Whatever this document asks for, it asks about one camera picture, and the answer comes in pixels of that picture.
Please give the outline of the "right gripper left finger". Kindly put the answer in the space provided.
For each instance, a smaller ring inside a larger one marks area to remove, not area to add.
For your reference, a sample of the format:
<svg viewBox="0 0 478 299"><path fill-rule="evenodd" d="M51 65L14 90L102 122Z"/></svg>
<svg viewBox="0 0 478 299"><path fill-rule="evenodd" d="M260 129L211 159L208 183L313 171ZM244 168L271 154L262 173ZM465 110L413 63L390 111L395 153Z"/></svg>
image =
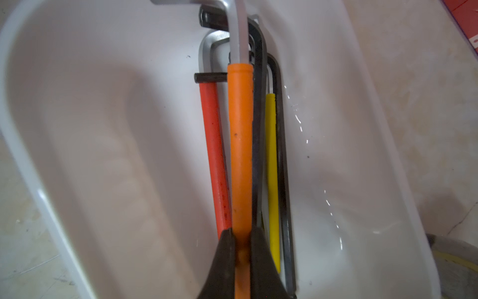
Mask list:
<svg viewBox="0 0 478 299"><path fill-rule="evenodd" d="M234 299L236 245L232 229L222 231L214 259L198 299Z"/></svg>

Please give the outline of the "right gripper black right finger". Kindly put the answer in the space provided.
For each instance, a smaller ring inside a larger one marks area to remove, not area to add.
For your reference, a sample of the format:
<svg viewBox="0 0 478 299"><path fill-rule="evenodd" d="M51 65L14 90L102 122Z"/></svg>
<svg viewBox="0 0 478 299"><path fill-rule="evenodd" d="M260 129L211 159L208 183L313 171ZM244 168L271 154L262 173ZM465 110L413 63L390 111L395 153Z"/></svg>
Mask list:
<svg viewBox="0 0 478 299"><path fill-rule="evenodd" d="M253 227L250 236L250 293L252 299L288 299L264 232Z"/></svg>

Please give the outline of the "yellow handled hex key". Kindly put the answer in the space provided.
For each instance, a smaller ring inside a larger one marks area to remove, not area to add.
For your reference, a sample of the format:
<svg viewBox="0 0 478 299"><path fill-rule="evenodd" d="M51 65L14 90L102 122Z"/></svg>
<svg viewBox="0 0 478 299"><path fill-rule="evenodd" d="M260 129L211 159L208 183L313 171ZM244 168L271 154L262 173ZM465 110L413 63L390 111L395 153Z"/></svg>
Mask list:
<svg viewBox="0 0 478 299"><path fill-rule="evenodd" d="M278 166L276 149L276 97L266 95L265 144L266 173L268 182L268 220L270 250L278 273L281 272L280 257L280 213L278 203Z"/></svg>

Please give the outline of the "red handled hex key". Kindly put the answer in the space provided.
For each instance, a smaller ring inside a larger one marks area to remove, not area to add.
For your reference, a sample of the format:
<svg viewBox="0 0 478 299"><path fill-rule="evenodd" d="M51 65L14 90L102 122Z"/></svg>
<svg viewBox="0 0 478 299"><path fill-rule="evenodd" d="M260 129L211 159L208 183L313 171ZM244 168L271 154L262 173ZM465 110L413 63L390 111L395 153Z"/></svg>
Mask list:
<svg viewBox="0 0 478 299"><path fill-rule="evenodd" d="M210 31L206 34L199 48L198 73L213 72L212 54L218 46L228 41L229 33L226 31ZM217 83L198 84L204 119L217 235L220 236L223 230L231 228L232 217L219 96L217 93Z"/></svg>

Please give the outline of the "orange handled hex key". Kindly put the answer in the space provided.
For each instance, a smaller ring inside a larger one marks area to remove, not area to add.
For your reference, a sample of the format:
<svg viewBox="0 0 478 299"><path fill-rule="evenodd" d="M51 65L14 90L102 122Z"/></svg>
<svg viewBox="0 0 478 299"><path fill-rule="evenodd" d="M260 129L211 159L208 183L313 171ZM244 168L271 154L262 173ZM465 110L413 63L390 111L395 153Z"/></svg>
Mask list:
<svg viewBox="0 0 478 299"><path fill-rule="evenodd" d="M249 63L248 16L243 1L204 1L221 7L230 33L227 69L232 176L232 226L236 245L235 299L249 299L252 230L253 66Z"/></svg>

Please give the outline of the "thin black hex key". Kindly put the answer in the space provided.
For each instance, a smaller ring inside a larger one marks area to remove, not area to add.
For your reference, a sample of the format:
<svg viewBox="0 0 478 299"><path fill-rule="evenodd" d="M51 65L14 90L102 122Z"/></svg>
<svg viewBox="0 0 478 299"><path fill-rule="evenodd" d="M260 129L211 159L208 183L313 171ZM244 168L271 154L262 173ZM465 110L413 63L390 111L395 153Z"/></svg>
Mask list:
<svg viewBox="0 0 478 299"><path fill-rule="evenodd" d="M283 87L278 61L268 54L268 66L271 70L273 92L276 96L276 146L278 162L279 212L281 219L281 240L285 266L285 285L288 296L296 298L296 263L293 244L293 227L291 220L290 192L286 154L286 133L283 105Z"/></svg>

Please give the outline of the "long black hex key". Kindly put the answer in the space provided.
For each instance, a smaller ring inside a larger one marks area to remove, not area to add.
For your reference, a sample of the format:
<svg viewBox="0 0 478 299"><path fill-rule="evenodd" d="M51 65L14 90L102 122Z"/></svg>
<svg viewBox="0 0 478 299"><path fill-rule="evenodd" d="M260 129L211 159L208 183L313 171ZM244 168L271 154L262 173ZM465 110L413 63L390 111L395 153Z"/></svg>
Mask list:
<svg viewBox="0 0 478 299"><path fill-rule="evenodd" d="M226 13L213 6L202 5L199 9L199 24L212 31L229 32ZM263 228L262 189L263 165L265 164L265 100L267 48L258 23L248 20L251 54L253 58L254 114L253 114L253 225Z"/></svg>

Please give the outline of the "white plastic storage box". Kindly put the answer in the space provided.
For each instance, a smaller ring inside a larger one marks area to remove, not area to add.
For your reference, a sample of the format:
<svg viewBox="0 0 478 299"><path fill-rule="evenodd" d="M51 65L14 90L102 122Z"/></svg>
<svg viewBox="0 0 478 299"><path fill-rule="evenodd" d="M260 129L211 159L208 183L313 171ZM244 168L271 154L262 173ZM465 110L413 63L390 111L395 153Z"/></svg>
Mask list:
<svg viewBox="0 0 478 299"><path fill-rule="evenodd" d="M300 299L438 299L433 255L342 1L247 1L282 75ZM217 246L199 6L21 1L1 132L86 299L194 299Z"/></svg>

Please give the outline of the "small yellow keychain plush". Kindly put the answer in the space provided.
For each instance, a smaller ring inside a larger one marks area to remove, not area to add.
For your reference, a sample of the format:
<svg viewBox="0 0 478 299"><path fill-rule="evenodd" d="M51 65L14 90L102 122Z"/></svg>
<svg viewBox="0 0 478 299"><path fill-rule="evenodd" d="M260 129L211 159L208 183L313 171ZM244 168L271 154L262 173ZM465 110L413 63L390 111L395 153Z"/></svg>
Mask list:
<svg viewBox="0 0 478 299"><path fill-rule="evenodd" d="M478 248L462 240L427 234L443 299L478 299Z"/></svg>

